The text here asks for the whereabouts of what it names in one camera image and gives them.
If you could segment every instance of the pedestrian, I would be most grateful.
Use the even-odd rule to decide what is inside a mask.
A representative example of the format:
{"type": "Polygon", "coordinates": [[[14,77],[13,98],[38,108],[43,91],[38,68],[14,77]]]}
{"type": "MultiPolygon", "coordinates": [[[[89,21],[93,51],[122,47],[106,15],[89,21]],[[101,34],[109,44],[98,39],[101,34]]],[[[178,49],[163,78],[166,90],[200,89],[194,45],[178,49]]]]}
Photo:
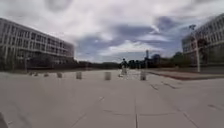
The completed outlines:
{"type": "Polygon", "coordinates": [[[127,75],[128,63],[125,59],[121,62],[121,75],[127,75]]]}

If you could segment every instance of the ground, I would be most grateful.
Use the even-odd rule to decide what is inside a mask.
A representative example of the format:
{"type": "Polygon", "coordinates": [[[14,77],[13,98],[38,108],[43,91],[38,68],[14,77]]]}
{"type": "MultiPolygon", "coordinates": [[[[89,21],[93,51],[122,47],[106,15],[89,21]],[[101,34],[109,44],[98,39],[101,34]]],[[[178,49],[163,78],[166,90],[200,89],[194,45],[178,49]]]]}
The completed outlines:
{"type": "Polygon", "coordinates": [[[224,79],[181,81],[138,71],[57,78],[0,73],[0,112],[9,128],[223,128],[224,79]]]}

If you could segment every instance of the stone tile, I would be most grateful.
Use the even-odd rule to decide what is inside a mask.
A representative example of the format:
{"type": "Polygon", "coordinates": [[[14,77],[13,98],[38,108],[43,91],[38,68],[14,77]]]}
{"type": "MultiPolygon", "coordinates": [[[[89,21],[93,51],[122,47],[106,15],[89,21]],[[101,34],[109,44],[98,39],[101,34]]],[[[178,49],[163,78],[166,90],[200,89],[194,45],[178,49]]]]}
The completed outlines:
{"type": "Polygon", "coordinates": [[[138,128],[196,128],[183,114],[139,116],[138,128]]]}

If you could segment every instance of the concrete bollard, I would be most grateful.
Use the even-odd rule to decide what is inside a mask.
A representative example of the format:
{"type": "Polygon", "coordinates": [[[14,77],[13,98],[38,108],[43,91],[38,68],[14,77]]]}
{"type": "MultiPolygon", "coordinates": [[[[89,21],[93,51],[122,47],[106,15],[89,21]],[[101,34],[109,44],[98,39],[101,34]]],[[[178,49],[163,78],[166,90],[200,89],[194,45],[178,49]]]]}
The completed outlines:
{"type": "Polygon", "coordinates": [[[29,75],[32,76],[33,75],[33,72],[29,72],[29,75]]]}
{"type": "Polygon", "coordinates": [[[140,80],[146,80],[146,72],[145,71],[141,71],[140,80]]]}
{"type": "Polygon", "coordinates": [[[76,79],[82,79],[82,72],[76,72],[76,79]]]}
{"type": "Polygon", "coordinates": [[[111,80],[111,72],[105,72],[104,79],[105,80],[111,80]]]}
{"type": "Polygon", "coordinates": [[[37,72],[35,72],[35,73],[34,73],[34,76],[38,76],[38,73],[37,73],[37,72]]]}
{"type": "Polygon", "coordinates": [[[58,78],[62,78],[62,73],[58,72],[57,76],[58,76],[58,78]]]}
{"type": "Polygon", "coordinates": [[[48,73],[44,73],[44,77],[48,77],[49,76],[49,74],[48,73]]]}

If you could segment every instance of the street lamp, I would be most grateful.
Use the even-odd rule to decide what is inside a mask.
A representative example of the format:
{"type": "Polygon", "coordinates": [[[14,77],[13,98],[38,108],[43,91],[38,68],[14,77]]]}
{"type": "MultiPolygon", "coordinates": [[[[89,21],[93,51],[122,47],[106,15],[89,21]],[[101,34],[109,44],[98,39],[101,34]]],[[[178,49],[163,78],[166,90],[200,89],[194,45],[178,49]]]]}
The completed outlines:
{"type": "Polygon", "coordinates": [[[148,69],[149,50],[146,50],[145,69],[148,69]]]}
{"type": "Polygon", "coordinates": [[[196,58],[197,58],[197,72],[201,72],[201,63],[200,63],[200,55],[199,55],[199,48],[198,48],[198,41],[196,39],[196,32],[194,32],[196,25],[190,25],[189,29],[192,30],[194,43],[195,43],[195,51],[196,51],[196,58]]]}

